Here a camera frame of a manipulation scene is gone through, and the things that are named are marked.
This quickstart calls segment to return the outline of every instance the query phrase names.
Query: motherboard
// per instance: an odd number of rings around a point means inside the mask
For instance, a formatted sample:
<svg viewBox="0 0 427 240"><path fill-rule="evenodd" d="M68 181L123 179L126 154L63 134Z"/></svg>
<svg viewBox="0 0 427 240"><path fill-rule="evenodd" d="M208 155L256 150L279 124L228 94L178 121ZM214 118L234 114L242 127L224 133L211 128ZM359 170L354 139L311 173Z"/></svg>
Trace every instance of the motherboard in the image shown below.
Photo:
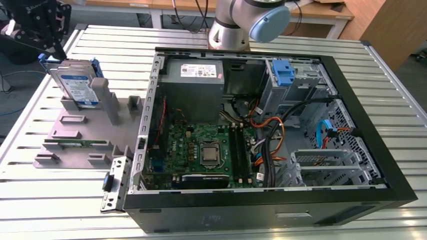
<svg viewBox="0 0 427 240"><path fill-rule="evenodd" d="M222 124L170 126L164 159L151 159L158 190L251 188L250 127Z"/></svg>

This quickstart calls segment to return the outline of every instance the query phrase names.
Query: white sticker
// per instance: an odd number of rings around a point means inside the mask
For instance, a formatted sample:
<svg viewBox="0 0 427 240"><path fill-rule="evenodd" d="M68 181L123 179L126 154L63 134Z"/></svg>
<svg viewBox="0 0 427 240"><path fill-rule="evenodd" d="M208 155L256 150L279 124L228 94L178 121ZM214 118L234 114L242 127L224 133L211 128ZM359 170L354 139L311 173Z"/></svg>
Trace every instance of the white sticker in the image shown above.
<svg viewBox="0 0 427 240"><path fill-rule="evenodd" d="M59 145L62 145L62 146L82 147L82 143L72 143L72 142L60 142Z"/></svg>
<svg viewBox="0 0 427 240"><path fill-rule="evenodd" d="M262 174L260 172L256 173L256 180L264 181L264 174Z"/></svg>
<svg viewBox="0 0 427 240"><path fill-rule="evenodd" d="M259 107L255 108L255 112L258 112L258 114L263 114L263 109L260 109Z"/></svg>
<svg viewBox="0 0 427 240"><path fill-rule="evenodd" d="M62 75L60 78L75 102L88 108L94 108L99 104L99 98L92 88L90 88L90 78L76 75Z"/></svg>
<svg viewBox="0 0 427 240"><path fill-rule="evenodd" d="M130 3L132 7L144 7L148 8L148 4Z"/></svg>
<svg viewBox="0 0 427 240"><path fill-rule="evenodd" d="M183 64L180 76L188 78L216 78L216 66L206 64Z"/></svg>

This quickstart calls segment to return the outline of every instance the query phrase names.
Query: blue drive bracket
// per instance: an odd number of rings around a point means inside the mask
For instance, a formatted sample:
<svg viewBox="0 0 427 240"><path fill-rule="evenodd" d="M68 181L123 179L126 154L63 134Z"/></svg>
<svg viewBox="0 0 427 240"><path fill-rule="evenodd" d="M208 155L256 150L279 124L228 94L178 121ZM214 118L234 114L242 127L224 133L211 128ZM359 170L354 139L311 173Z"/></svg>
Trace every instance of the blue drive bracket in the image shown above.
<svg viewBox="0 0 427 240"><path fill-rule="evenodd" d="M272 71L278 78L278 85L288 87L295 79L295 69L287 60L272 60Z"/></svg>
<svg viewBox="0 0 427 240"><path fill-rule="evenodd" d="M322 148L322 145L323 145L323 141L322 141L322 127L323 127L323 125L326 126L326 132L331 131L331 132L338 133L338 131L339 131L338 128L334 128L330 120L325 119L325 120L319 121L318 127L315 129L315 141L318 143L319 149Z"/></svg>
<svg viewBox="0 0 427 240"><path fill-rule="evenodd" d="M47 64L62 64L62 61L52 58L52 57L50 57L50 59L47 59L47 57L48 56L44 53L42 53L38 58L39 58L39 63L42 65L42 67L44 68L46 73L50 74ZM104 74L102 71L100 61L98 59L92 58L91 62L92 62L92 67L94 67L96 77L103 78Z"/></svg>
<svg viewBox="0 0 427 240"><path fill-rule="evenodd" d="M47 67L47 63L60 64L62 61L56 60L55 58L54 58L55 60L48 60L47 57L48 56L44 53L40 53L38 58L39 58L39 63L42 65L42 67L44 68L46 73L51 74L50 70L48 70L48 67Z"/></svg>

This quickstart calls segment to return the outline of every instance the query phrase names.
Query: table leg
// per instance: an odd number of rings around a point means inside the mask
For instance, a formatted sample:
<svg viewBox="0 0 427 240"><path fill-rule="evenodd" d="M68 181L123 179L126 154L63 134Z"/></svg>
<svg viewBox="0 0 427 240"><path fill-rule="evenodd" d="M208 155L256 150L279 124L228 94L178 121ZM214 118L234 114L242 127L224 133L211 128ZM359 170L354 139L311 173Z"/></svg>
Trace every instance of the table leg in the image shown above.
<svg viewBox="0 0 427 240"><path fill-rule="evenodd" d="M333 25L331 30L329 31L329 34L326 37L327 39L339 39L347 22L349 22L347 19L337 19L337 22Z"/></svg>
<svg viewBox="0 0 427 240"><path fill-rule="evenodd" d="M151 14L152 28L163 29L163 23L162 23L163 10L152 8L150 9L150 14Z"/></svg>

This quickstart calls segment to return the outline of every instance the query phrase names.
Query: circuit board component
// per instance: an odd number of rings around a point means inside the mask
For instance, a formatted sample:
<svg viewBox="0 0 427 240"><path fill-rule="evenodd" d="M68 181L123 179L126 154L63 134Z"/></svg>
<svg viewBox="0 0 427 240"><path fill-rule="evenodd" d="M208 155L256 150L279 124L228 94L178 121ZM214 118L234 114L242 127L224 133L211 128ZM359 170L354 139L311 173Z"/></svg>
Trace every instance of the circuit board component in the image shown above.
<svg viewBox="0 0 427 240"><path fill-rule="evenodd" d="M203 141L200 143L200 165L207 169L214 169L220 164L220 144L216 141Z"/></svg>

